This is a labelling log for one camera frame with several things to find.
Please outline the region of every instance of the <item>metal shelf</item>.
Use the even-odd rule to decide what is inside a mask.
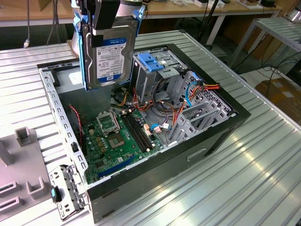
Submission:
[[[263,38],[265,33],[268,33],[284,43],[285,45],[293,48],[297,52],[301,51],[300,37],[301,37],[301,24],[295,24],[286,18],[264,18],[264,19],[254,19],[251,23],[249,29],[245,33],[238,47],[236,48],[229,67],[232,67],[236,62],[239,53],[245,46],[246,42],[249,40],[255,27],[262,29],[263,33],[259,35],[259,38],[255,41],[255,44],[250,48],[252,51]]]

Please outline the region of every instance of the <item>green motherboard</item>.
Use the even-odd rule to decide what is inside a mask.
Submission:
[[[139,123],[140,125],[146,124],[139,111],[132,112],[131,117],[137,121],[137,125]],[[152,145],[150,150],[141,150],[133,138],[133,130],[126,127],[122,116],[117,115],[116,119],[120,130],[107,135],[103,134],[103,129],[113,126],[114,123],[111,117],[106,116],[99,120],[102,128],[96,119],[82,128],[87,148],[85,158],[88,163],[88,169],[85,175],[88,184],[94,183],[102,176],[109,175],[163,149],[156,135],[149,135],[144,128],[138,128],[148,139],[147,142],[150,142]]]

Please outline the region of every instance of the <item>gray fixture block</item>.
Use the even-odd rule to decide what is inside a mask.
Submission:
[[[15,130],[15,136],[20,144],[20,147],[29,145],[33,142],[32,135],[27,127],[19,128]]]
[[[5,164],[5,167],[14,162],[13,156],[7,151],[4,144],[0,140],[0,160]]]
[[[33,199],[38,199],[41,196],[45,195],[48,191],[47,186],[44,184],[42,177],[39,177],[39,185],[32,186],[29,182],[26,181],[27,193],[32,196]]]
[[[5,196],[15,192],[19,188],[20,186],[16,183],[16,181],[0,186],[0,197],[4,198]]]
[[[3,221],[51,195],[35,130],[16,129],[15,134],[0,138],[0,142],[0,221]]]
[[[14,197],[10,200],[7,200],[5,202],[0,203],[0,213],[6,214],[11,212],[14,209],[17,209],[18,207],[22,206],[23,200],[20,199],[18,196]]]

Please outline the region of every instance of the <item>teal button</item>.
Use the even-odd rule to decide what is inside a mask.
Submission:
[[[55,190],[53,188],[51,189],[51,195],[52,197],[55,197]]]

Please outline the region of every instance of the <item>aluminum table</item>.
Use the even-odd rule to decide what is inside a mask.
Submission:
[[[140,35],[136,47],[176,44],[252,115],[212,155],[117,210],[98,226],[295,225],[301,218],[301,128],[188,34]],[[67,44],[0,52],[0,137],[36,129],[47,170],[68,163],[37,64],[73,59]],[[93,225],[88,210],[61,222],[51,200],[1,222]]]
[[[262,29],[262,32],[255,40],[254,44],[249,49],[248,53],[252,52],[259,42],[262,40],[266,33],[272,35],[274,38],[283,42],[290,48],[293,48],[297,52],[301,51],[300,37],[301,37],[301,24],[295,24],[286,18],[264,18],[264,19],[254,19],[251,23],[249,29],[245,33],[244,37],[240,41],[238,47],[236,48],[229,67],[232,67],[236,62],[239,53],[245,46],[246,42],[250,38],[255,27],[259,27]],[[285,48],[284,51],[280,54],[280,56],[284,56],[284,53],[288,50]]]

